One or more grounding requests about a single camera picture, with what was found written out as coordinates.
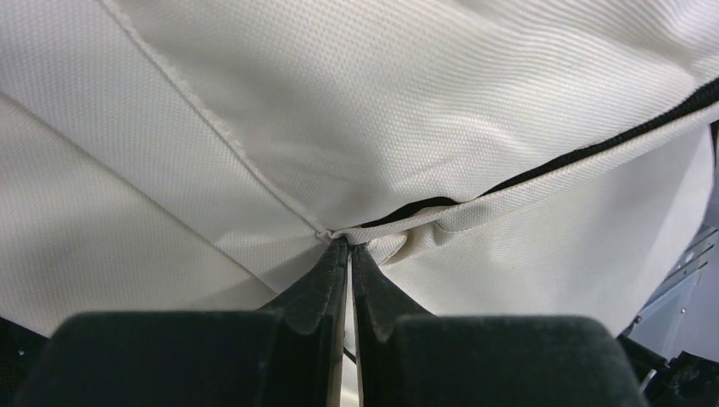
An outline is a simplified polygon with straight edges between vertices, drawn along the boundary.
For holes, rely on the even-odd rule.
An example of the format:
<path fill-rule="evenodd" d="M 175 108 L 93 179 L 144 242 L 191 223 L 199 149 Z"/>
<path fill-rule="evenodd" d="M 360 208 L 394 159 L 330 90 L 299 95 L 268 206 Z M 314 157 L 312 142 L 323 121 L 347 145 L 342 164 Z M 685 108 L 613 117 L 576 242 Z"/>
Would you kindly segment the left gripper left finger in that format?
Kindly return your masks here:
<path fill-rule="evenodd" d="M 348 243 L 252 311 L 83 313 L 52 335 L 17 406 L 337 406 Z"/>

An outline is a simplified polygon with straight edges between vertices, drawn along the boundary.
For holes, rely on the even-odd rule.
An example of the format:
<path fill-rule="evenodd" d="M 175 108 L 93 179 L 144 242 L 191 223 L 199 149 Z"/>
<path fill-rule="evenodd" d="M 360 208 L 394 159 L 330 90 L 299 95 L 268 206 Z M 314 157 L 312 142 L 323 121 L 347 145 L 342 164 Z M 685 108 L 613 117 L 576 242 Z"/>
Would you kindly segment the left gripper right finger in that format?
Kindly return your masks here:
<path fill-rule="evenodd" d="M 580 316 L 434 315 L 351 254 L 364 406 L 643 406 L 605 328 Z"/>

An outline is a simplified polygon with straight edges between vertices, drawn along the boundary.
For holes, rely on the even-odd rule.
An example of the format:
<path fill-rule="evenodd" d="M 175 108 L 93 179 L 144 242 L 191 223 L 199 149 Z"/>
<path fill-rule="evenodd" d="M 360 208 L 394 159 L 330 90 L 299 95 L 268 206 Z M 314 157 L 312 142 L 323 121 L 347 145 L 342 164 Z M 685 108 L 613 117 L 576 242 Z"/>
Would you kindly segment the beige student backpack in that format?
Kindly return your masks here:
<path fill-rule="evenodd" d="M 717 118 L 715 1 L 4 1 L 1 318 L 251 309 L 344 237 L 434 315 L 616 335 Z"/>

